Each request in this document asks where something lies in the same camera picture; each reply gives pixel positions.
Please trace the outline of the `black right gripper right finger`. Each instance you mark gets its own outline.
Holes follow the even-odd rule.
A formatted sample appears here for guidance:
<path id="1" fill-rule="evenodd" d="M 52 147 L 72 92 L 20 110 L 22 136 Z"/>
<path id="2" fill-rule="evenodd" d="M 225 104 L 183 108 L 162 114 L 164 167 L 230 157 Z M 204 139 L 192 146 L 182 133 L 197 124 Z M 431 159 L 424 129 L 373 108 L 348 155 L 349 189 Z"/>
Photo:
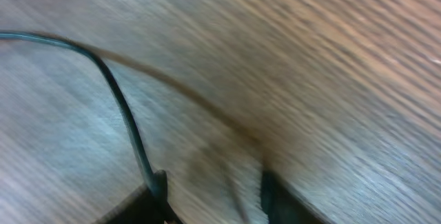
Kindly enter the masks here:
<path id="1" fill-rule="evenodd" d="M 265 170 L 260 184 L 260 205 L 269 224 L 323 224 L 324 221 L 292 195 L 272 171 Z"/>

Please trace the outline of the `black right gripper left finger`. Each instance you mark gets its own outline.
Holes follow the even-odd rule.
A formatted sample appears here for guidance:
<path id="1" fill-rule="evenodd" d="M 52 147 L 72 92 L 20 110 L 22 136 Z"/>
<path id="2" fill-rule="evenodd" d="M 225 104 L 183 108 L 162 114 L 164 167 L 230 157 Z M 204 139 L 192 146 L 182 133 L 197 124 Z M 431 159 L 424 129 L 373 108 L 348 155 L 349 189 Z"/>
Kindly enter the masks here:
<path id="1" fill-rule="evenodd" d="M 183 224 L 168 203 L 167 174 L 164 170 L 154 173 L 153 190 L 140 187 L 120 205 L 95 221 L 98 224 Z"/>

